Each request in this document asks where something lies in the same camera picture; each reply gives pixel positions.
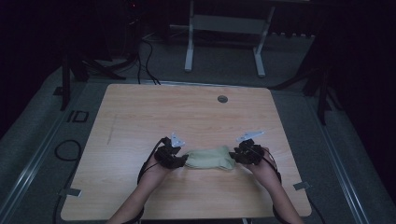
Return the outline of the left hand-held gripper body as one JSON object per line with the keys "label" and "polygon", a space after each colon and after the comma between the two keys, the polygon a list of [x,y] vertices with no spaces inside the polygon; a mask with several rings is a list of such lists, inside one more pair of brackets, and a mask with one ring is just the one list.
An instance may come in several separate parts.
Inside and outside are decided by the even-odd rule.
{"label": "left hand-held gripper body", "polygon": [[165,136],[162,138],[156,146],[154,158],[160,163],[161,166],[167,169],[174,169],[178,163],[184,163],[181,161],[177,153],[185,145],[175,133],[171,133],[170,137]]}

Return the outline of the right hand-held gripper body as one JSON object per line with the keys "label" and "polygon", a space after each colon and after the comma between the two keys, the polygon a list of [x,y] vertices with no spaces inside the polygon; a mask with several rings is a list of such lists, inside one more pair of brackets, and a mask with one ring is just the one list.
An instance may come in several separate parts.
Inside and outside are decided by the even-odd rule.
{"label": "right hand-held gripper body", "polygon": [[233,152],[240,153],[238,158],[241,164],[255,164],[258,165],[264,156],[261,145],[256,145],[253,141],[254,137],[264,134],[264,131],[246,132],[236,138],[238,147],[233,149]]}

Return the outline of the pale green sock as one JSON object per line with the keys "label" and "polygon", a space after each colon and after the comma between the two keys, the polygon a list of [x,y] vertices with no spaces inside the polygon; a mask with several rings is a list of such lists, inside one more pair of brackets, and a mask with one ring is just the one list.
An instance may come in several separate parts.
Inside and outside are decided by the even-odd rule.
{"label": "pale green sock", "polygon": [[222,157],[219,159],[219,168],[222,170],[230,171],[235,166],[235,160],[231,157]]}
{"label": "pale green sock", "polygon": [[230,157],[230,150],[226,147],[212,149],[196,149],[189,151],[186,165],[194,169],[219,169],[219,159]]}

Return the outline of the person's right hand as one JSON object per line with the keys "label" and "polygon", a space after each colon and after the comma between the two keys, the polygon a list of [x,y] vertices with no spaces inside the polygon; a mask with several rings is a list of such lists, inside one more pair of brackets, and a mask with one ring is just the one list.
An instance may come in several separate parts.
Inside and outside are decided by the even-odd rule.
{"label": "person's right hand", "polygon": [[256,180],[267,190],[275,189],[281,186],[275,162],[269,156],[269,149],[262,149],[264,156],[258,165],[248,164],[246,168],[253,173]]}

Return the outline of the person's left hand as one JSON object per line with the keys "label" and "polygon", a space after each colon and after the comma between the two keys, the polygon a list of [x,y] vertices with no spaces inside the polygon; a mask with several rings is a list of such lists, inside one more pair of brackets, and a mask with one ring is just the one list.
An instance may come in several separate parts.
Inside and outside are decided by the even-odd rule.
{"label": "person's left hand", "polygon": [[154,157],[151,157],[139,184],[148,189],[156,189],[170,173],[170,169],[162,167]]}

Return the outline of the black metal stand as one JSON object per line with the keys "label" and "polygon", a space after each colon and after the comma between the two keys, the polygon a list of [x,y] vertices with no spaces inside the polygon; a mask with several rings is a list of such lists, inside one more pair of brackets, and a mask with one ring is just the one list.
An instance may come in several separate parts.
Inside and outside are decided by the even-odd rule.
{"label": "black metal stand", "polygon": [[87,81],[89,79],[89,75],[86,70],[86,66],[88,65],[107,77],[116,80],[125,80],[125,77],[115,74],[115,71],[132,64],[136,59],[137,55],[130,55],[122,63],[104,66],[95,59],[88,57],[80,50],[68,49],[62,57],[62,86],[57,87],[54,92],[55,95],[60,95],[62,97],[61,111],[66,110],[71,100],[71,72],[74,73],[76,79]]}
{"label": "black metal stand", "polygon": [[305,79],[306,83],[303,87],[303,94],[304,96],[313,97],[314,94],[318,92],[317,116],[319,122],[322,125],[326,125],[325,111],[330,109],[327,99],[330,98],[334,102],[336,108],[341,108],[341,106],[334,101],[334,98],[329,91],[331,71],[332,67],[327,63],[320,63],[306,69],[299,68],[294,77],[281,82],[280,84],[276,84],[275,86],[270,86],[269,90],[284,90],[287,87]]}

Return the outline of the metal floor rail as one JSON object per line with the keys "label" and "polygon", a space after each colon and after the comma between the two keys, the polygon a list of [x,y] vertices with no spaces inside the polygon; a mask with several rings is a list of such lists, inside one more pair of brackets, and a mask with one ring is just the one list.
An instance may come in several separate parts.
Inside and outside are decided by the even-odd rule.
{"label": "metal floor rail", "polygon": [[304,99],[309,108],[311,116],[313,117],[315,123],[318,126],[321,136],[324,138],[324,142],[327,148],[326,153],[329,157],[330,163],[332,164],[332,168],[335,172],[340,188],[343,191],[344,197],[346,199],[349,210],[355,220],[355,223],[370,224],[365,209],[361,204],[359,194],[357,193],[356,188],[347,173],[345,165],[342,163],[342,160],[338,154],[338,150],[330,136],[330,133],[327,127],[323,125],[318,118],[314,100],[310,97],[305,97]]}
{"label": "metal floor rail", "polygon": [[10,218],[13,216],[16,207],[21,202],[25,192],[29,189],[35,175],[49,153],[50,144],[56,133],[59,131],[62,123],[69,116],[71,106],[72,104],[69,104],[69,106],[59,111],[56,120],[53,121],[50,128],[46,131],[46,135],[42,138],[42,141],[36,148],[33,156],[21,171],[7,197],[3,200],[3,203],[0,205],[0,224],[8,224]]}

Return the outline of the white metal desk frame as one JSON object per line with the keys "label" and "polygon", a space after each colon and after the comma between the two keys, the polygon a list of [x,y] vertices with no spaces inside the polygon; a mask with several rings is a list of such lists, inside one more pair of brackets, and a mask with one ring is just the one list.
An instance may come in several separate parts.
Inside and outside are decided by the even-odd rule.
{"label": "white metal desk frame", "polygon": [[192,71],[194,32],[211,31],[231,34],[258,35],[260,37],[260,41],[252,49],[252,52],[258,77],[265,77],[266,73],[262,61],[262,49],[276,8],[274,6],[269,7],[265,19],[250,19],[196,14],[194,12],[194,4],[194,0],[189,0],[189,23],[186,26],[188,31],[188,45],[185,56],[184,71]]}

